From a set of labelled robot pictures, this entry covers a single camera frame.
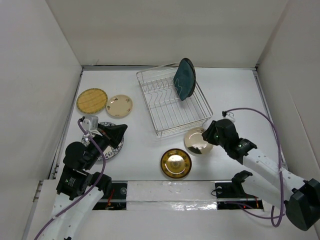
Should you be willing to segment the dark teal square plate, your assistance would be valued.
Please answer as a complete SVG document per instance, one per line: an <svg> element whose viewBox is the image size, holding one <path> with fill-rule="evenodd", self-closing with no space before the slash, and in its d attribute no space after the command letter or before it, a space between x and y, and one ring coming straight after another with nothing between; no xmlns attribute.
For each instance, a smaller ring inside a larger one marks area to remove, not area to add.
<svg viewBox="0 0 320 240"><path fill-rule="evenodd" d="M173 85L181 101L191 97L196 87L196 71L189 58L183 58L173 77Z"/></svg>

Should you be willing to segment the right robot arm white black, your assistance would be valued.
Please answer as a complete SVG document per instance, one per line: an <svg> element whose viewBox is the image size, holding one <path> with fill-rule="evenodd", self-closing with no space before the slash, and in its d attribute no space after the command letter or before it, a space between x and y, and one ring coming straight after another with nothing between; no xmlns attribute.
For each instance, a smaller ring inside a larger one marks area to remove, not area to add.
<svg viewBox="0 0 320 240"><path fill-rule="evenodd" d="M268 158L246 138L240 138L229 119L212 121L202 133L204 141L222 147L227 155L248 171L234 176L231 191L237 197L249 194L284 210L289 221L307 231L320 219L320 183L305 180Z"/></svg>

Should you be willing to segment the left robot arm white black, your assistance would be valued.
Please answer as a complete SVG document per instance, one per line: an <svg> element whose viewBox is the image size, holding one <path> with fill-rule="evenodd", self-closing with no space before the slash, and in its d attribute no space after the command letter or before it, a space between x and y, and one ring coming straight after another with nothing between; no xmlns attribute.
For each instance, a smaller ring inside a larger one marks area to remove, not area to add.
<svg viewBox="0 0 320 240"><path fill-rule="evenodd" d="M64 167L56 187L56 197L50 220L39 230L37 240L75 240L85 220L101 198L112 196L112 179L99 172L88 171L107 147L117 148L128 128L126 124L98 124L95 136L84 129L84 119L78 126L88 136L89 144L70 143L63 159Z"/></svg>

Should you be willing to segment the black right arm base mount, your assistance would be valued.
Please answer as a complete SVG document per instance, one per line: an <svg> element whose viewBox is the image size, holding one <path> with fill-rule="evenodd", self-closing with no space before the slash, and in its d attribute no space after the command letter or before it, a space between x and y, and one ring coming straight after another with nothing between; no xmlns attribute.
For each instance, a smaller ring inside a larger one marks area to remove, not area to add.
<svg viewBox="0 0 320 240"><path fill-rule="evenodd" d="M263 210L263 202L256 196L245 193L242 183L253 174L247 170L236 173L229 181L214 184L211 195L217 200L218 210Z"/></svg>

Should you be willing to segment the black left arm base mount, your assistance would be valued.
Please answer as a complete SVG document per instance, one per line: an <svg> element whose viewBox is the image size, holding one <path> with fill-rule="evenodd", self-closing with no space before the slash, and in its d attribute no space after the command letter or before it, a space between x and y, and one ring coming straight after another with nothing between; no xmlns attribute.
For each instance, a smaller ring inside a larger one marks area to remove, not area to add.
<svg viewBox="0 0 320 240"><path fill-rule="evenodd" d="M109 195L100 199L93 210L96 211L122 211L127 209L127 181L113 181Z"/></svg>

